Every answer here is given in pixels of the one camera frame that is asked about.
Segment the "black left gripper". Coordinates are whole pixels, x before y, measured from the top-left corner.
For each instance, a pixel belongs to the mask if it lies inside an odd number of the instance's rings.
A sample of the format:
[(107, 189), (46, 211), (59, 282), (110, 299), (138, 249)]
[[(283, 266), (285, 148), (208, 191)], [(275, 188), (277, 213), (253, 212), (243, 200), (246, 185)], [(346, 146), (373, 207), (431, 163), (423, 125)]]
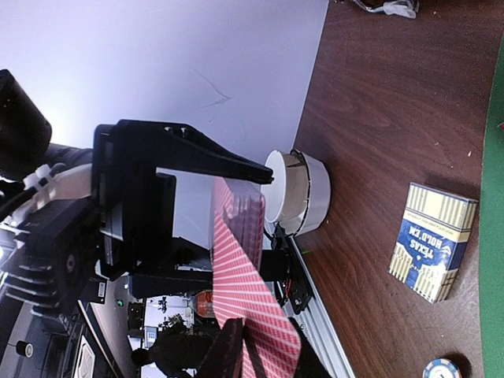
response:
[(270, 168), (233, 154), (188, 124), (120, 120), (94, 132), (92, 197), (107, 235), (106, 277), (128, 274), (135, 298), (212, 287), (209, 251), (173, 235), (176, 177), (166, 169), (270, 184)]

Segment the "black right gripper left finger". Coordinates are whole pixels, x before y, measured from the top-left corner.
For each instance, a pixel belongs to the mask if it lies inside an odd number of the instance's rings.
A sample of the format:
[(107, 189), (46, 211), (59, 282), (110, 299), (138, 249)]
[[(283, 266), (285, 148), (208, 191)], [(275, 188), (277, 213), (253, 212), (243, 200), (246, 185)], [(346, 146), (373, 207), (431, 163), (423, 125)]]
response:
[(243, 365), (243, 319), (229, 318), (206, 354), (195, 378), (238, 378)]

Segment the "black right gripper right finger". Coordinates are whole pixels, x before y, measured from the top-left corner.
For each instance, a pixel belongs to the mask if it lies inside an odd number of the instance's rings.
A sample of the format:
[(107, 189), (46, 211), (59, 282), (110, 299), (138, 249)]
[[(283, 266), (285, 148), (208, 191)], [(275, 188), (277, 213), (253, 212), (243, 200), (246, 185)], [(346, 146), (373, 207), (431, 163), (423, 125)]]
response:
[(331, 378), (328, 370), (323, 366), (321, 360), (306, 338), (298, 322), (293, 317), (289, 321), (295, 328), (301, 341), (301, 351), (294, 378)]

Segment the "blue beige 10 chip stack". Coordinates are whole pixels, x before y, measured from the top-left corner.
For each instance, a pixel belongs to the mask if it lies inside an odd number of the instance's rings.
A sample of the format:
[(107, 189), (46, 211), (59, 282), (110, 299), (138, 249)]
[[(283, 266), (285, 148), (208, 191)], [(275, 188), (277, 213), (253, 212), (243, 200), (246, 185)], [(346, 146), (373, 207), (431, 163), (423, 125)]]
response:
[(461, 370), (449, 358), (430, 361), (422, 372), (423, 378), (462, 378)]

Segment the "red card deck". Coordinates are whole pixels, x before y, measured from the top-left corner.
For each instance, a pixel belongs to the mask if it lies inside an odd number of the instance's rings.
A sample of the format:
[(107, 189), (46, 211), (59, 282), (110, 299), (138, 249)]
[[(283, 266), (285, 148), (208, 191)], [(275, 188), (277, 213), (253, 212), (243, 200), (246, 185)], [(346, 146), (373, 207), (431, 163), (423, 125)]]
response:
[(260, 269), (265, 198), (259, 186), (249, 181), (214, 177), (212, 209), (214, 222), (210, 228), (210, 254), (213, 255), (217, 245), (217, 219), (221, 219), (253, 266)]

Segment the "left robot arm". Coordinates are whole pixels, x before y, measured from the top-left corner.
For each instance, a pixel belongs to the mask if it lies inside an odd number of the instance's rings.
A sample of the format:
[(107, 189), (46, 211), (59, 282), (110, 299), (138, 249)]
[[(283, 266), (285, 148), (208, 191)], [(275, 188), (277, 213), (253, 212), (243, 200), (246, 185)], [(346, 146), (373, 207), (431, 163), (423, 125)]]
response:
[(69, 316), (94, 274), (169, 280), (189, 248), (172, 234), (175, 172), (272, 182), (272, 171), (233, 154), (186, 124), (120, 120), (101, 124), (94, 145), (53, 144), (46, 118), (8, 70), (1, 72), (1, 225), (6, 293), (37, 317)]

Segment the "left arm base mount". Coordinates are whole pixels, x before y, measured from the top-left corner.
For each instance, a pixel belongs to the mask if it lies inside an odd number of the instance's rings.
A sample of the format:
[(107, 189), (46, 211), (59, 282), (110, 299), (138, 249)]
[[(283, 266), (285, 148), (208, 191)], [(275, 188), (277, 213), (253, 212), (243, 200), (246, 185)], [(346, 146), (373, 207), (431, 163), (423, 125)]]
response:
[(314, 296), (302, 258), (292, 238), (279, 224), (272, 232), (263, 227), (263, 235), (270, 248), (262, 251), (260, 275), (265, 282), (273, 283), (279, 305), (285, 307), (289, 302), (293, 313), (300, 315)]

